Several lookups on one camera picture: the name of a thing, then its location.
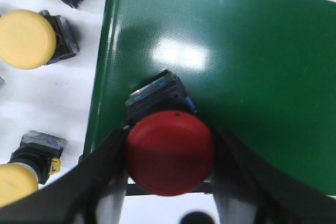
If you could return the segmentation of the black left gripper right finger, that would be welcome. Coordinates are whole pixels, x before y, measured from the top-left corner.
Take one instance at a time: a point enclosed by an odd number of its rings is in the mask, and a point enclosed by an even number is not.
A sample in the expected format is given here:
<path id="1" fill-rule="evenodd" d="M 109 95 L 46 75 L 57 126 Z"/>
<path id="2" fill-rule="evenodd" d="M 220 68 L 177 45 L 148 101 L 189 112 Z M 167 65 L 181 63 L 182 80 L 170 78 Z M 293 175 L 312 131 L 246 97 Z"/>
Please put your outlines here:
<path id="1" fill-rule="evenodd" d="M 232 133 L 218 126 L 212 133 L 220 223 L 335 223 L 335 199 L 275 168 Z"/>

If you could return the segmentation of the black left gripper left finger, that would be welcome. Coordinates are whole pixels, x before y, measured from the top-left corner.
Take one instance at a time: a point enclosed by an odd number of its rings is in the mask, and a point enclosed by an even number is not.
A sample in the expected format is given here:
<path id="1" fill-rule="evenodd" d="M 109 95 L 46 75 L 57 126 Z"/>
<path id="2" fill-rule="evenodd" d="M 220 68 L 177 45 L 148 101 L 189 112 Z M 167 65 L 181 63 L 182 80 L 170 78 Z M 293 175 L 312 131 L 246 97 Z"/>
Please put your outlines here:
<path id="1" fill-rule="evenodd" d="M 128 175 L 117 129 L 74 169 L 43 189 L 1 208 L 1 223 L 119 223 Z"/>

